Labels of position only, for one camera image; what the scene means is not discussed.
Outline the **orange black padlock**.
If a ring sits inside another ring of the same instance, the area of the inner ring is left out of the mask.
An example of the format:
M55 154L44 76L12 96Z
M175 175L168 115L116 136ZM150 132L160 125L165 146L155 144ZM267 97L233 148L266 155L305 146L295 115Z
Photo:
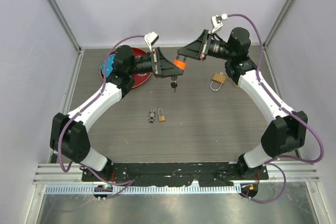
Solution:
M186 67L186 57L185 56L181 56L181 55L177 55L176 59L174 60L173 64L178 67L181 70L185 70Z

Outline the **black keys of orange padlock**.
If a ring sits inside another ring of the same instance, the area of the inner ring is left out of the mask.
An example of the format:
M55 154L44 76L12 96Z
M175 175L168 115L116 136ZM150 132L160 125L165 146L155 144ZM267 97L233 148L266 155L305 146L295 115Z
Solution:
M177 88L177 79L178 79L178 76L172 76L171 77L171 88L174 90L174 92L176 92L176 88Z

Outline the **panda keychain with keys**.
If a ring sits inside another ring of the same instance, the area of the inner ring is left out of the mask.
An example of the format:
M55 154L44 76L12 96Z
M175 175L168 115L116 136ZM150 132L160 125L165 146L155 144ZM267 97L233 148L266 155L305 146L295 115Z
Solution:
M151 109L149 111L149 123L153 123L155 121L156 109Z

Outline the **small brass padlock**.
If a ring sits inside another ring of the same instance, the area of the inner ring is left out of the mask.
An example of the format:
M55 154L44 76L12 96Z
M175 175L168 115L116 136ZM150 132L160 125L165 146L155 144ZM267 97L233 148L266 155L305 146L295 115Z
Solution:
M163 111L162 108L158 109L158 119L159 119L159 122L165 122L166 121L164 111Z

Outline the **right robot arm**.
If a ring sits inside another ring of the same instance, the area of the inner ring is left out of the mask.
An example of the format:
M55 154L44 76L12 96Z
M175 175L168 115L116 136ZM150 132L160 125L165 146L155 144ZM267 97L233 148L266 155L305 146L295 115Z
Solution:
M304 146L307 115L286 105L257 72L249 57L250 34L248 30L234 28L227 41L214 39L214 34L204 30L193 42L180 48L178 56L204 61L206 57L225 60L229 78L243 89L257 105L268 123L260 144L238 158L237 173L250 179L265 162L281 154Z

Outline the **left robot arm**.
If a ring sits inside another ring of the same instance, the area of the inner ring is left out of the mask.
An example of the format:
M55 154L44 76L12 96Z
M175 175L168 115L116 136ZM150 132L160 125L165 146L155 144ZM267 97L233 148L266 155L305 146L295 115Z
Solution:
M91 146L88 137L90 128L109 107L130 92L136 74L152 73L157 78L176 80L185 69L185 62L170 62L160 48L136 57L130 46L122 45L113 53L112 63L105 64L105 68L111 69L111 72L105 74L103 85L78 108L68 114L56 114L50 137L50 147L59 157L66 156L72 162L92 169L94 176L102 182L111 178L113 163Z

